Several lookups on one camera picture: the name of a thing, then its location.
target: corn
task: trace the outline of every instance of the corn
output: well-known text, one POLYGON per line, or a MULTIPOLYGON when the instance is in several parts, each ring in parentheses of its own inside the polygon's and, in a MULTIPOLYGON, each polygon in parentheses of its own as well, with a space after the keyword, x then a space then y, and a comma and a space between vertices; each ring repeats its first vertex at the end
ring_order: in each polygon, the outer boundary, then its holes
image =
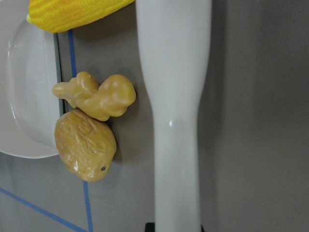
POLYGON ((52 32, 64 32, 97 21, 134 0, 30 0, 27 21, 52 32))

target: toy food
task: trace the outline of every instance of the toy food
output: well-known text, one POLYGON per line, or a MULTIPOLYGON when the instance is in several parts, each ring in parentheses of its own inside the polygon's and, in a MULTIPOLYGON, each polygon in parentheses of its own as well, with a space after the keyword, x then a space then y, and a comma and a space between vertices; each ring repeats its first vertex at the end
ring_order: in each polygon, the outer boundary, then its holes
POLYGON ((112 75, 99 86, 87 72, 78 73, 69 82, 56 84, 53 93, 100 121, 121 116, 136 98, 134 87, 125 76, 112 75))
POLYGON ((58 119, 55 140, 67 169, 89 182, 106 175, 116 152, 111 129, 81 110, 70 111, 58 119))
POLYGON ((63 32, 97 21, 134 0, 30 0, 27 21, 49 32, 63 32))

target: plate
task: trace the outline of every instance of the plate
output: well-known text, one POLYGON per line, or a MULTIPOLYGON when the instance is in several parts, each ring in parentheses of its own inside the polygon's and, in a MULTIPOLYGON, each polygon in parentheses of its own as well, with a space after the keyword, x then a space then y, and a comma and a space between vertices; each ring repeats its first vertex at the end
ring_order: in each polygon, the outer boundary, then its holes
POLYGON ((55 35, 26 22, 28 2, 0 0, 0 151, 24 158, 58 154, 55 124, 62 106, 52 94, 55 35))

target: white plastic tube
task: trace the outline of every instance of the white plastic tube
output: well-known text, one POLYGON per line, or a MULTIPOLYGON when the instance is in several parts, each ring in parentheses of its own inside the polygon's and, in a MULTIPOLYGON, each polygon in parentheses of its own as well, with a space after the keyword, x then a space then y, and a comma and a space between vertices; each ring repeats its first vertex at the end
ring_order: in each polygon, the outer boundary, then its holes
POLYGON ((136 0, 140 59, 154 115, 155 230, 200 232, 197 113, 211 0, 136 0))

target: blue tape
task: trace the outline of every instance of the blue tape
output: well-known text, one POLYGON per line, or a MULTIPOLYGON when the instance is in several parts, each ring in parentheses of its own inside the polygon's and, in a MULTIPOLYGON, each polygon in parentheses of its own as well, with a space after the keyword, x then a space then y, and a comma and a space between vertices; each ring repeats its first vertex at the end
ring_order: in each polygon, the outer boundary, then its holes
POLYGON ((84 229, 82 229, 82 228, 80 228, 80 227, 78 227, 78 226, 76 226, 76 225, 66 221, 65 219, 62 219, 62 218, 58 217, 57 215, 52 214, 52 213, 46 211, 45 209, 42 209, 42 208, 40 208, 40 207, 38 207, 38 206, 36 206, 36 205, 26 201, 25 199, 23 199, 21 197, 16 196, 15 194, 13 194, 13 193, 11 193, 11 192, 9 192, 9 191, 1 188, 1 187, 0 187, 0 192, 4 193, 5 195, 13 198, 14 200, 19 201, 20 203, 30 207, 31 209, 34 209, 35 211, 37 211, 37 212, 39 212, 39 213, 41 213, 41 214, 43 214, 43 215, 45 215, 45 216, 55 220, 56 222, 66 226, 66 227, 68 227, 68 228, 70 228, 70 229, 72 229, 72 230, 74 230, 76 232, 87 232, 86 230, 84 230, 84 229))
POLYGON ((69 37, 69 49, 70 49, 72 77, 76 77, 77 71, 76 71, 74 38, 73 38, 73 31, 72 30, 68 30, 68 37, 69 37))
POLYGON ((87 220, 88 220, 88 230, 89 230, 89 232, 93 232, 92 218, 91 218, 91 208, 90 208, 90 201, 89 201, 88 182, 83 181, 83 184, 84 184, 84 199, 85 199, 87 220))

